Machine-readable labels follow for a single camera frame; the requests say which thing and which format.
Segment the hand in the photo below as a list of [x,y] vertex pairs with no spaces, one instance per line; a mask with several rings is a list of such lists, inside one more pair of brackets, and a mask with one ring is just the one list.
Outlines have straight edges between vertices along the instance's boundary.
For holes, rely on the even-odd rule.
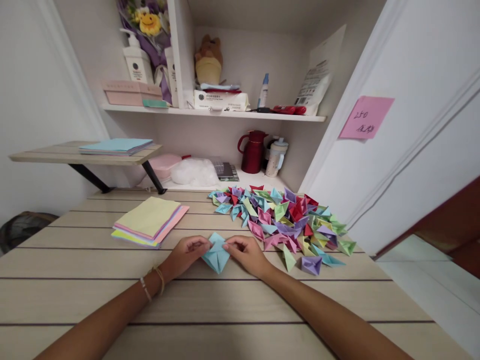
[[254,237],[232,236],[223,248],[250,274],[262,279],[273,266],[265,257]]
[[210,241],[203,236],[189,236],[181,239],[165,261],[158,266],[165,284],[182,275],[211,247]]

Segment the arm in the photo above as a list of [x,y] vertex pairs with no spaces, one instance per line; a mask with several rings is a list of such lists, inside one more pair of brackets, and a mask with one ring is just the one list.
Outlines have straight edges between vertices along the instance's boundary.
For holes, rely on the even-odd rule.
[[253,237],[233,236],[225,250],[287,301],[342,360],[411,359],[369,323],[273,266]]
[[[165,261],[158,266],[165,285],[183,274],[210,249],[203,236],[185,237],[178,242]],[[144,276],[148,293],[153,298],[162,288],[156,271]],[[35,360],[96,360],[104,357],[127,324],[149,303],[140,281],[87,316],[62,337],[47,347]]]

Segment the red thermos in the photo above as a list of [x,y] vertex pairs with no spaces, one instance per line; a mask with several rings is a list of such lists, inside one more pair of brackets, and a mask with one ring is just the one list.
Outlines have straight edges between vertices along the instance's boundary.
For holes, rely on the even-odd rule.
[[[248,174],[257,174],[262,167],[262,159],[264,158],[264,139],[268,134],[259,130],[251,130],[248,135],[243,135],[238,141],[238,151],[243,154],[241,160],[241,169]],[[245,148],[240,150],[242,140],[248,137]]]

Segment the wooden table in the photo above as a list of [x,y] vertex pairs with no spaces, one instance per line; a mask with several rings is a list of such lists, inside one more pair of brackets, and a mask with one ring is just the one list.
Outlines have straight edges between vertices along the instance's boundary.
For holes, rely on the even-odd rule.
[[69,141],[58,145],[42,147],[35,150],[19,152],[10,155],[14,162],[22,163],[59,163],[68,164],[85,179],[95,185],[103,194],[110,192],[113,188],[108,187],[85,165],[115,165],[133,166],[142,165],[147,175],[155,185],[159,194],[164,194],[167,189],[163,188],[157,175],[155,175],[149,159],[160,154],[162,145],[152,144],[147,148],[133,154],[132,156],[115,155],[91,155],[79,153],[79,147],[96,144],[98,141]]
[[[190,206],[160,250],[110,236],[115,220],[152,194],[97,193],[0,258],[0,357],[31,359],[162,262],[186,236],[250,235],[214,213],[206,192],[168,191]],[[280,253],[266,257],[285,271]],[[470,357],[360,248],[346,266],[291,276],[370,322],[415,359]],[[125,329],[106,359],[334,359],[305,321],[230,259],[217,275],[197,261]]]

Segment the pink container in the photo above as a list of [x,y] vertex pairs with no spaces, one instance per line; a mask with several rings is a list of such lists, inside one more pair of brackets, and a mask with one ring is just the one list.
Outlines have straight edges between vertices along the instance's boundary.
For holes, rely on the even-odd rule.
[[143,100],[163,100],[162,89],[137,81],[109,80],[102,84],[112,105],[144,106]]
[[170,170],[182,161],[182,157],[174,154],[163,154],[149,160],[153,171],[160,180],[170,178]]

